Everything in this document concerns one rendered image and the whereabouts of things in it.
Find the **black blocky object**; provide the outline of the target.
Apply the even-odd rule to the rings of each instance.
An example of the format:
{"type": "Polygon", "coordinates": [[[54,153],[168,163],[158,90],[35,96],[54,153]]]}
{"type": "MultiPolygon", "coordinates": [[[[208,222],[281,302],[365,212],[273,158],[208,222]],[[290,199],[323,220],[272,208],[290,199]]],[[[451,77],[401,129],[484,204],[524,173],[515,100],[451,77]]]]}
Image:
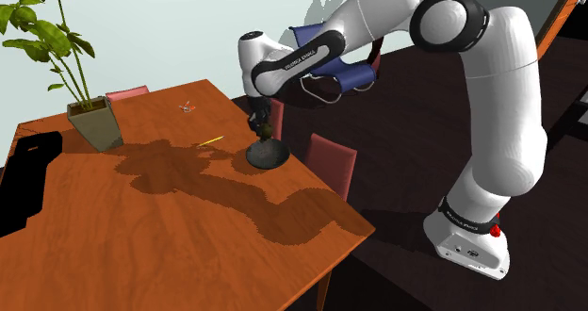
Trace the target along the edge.
{"type": "Polygon", "coordinates": [[[20,138],[0,182],[0,237],[26,227],[40,213],[47,166],[62,153],[58,131],[20,138]]]}

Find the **dark grey bowl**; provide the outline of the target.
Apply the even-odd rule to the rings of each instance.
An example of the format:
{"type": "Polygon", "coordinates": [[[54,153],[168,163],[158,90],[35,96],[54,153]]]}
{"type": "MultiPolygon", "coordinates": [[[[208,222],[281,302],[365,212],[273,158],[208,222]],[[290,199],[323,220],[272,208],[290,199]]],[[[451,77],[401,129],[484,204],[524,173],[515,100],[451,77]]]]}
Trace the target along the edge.
{"type": "Polygon", "coordinates": [[[258,140],[246,150],[247,161],[257,169],[271,170],[282,166],[289,159],[287,145],[278,139],[258,140]]]}

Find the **blue folding chair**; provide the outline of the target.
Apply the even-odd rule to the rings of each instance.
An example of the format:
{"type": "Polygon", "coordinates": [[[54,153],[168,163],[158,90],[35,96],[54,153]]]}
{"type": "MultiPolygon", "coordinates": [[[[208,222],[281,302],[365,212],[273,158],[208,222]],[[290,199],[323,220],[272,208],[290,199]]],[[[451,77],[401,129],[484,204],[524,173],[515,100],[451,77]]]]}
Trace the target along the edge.
{"type": "Polygon", "coordinates": [[[325,104],[336,103],[341,98],[341,95],[348,90],[355,90],[359,92],[365,92],[369,90],[378,78],[381,59],[381,47],[383,41],[384,39],[380,38],[372,43],[371,51],[367,59],[364,61],[348,64],[338,57],[318,67],[317,69],[312,70],[306,76],[300,79],[302,89],[307,94],[310,94],[325,104]],[[338,96],[332,101],[326,100],[311,92],[305,87],[303,83],[304,79],[321,79],[325,77],[332,78],[340,87],[338,96]]]}

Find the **potted green plant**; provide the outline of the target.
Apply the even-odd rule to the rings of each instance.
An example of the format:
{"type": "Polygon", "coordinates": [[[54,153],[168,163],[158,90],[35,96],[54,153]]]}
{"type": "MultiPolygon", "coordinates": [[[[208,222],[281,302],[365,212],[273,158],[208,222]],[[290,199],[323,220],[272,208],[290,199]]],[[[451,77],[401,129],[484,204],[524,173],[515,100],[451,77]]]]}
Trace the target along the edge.
{"type": "Polygon", "coordinates": [[[60,77],[49,91],[66,89],[74,98],[67,105],[66,116],[74,129],[97,152],[102,153],[123,145],[123,137],[111,103],[105,96],[90,95],[80,57],[95,57],[92,45],[82,35],[72,31],[66,21],[61,0],[57,0],[60,16],[58,24],[39,18],[34,6],[46,0],[19,0],[0,4],[0,34],[9,26],[34,36],[30,39],[11,39],[2,42],[6,48],[19,49],[33,61],[48,63],[50,71],[60,77]]]}

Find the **wooden dining table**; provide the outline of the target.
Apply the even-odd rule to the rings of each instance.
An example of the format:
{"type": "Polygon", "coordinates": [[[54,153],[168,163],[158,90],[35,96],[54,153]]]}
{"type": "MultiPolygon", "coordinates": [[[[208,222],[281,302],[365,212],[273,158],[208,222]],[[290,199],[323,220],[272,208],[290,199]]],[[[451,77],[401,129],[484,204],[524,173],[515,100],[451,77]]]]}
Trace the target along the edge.
{"type": "Polygon", "coordinates": [[[0,311],[284,311],[373,232],[298,159],[251,167],[245,113],[207,80],[112,108],[104,153],[65,114],[17,126],[63,150],[42,211],[0,238],[0,311]]]}

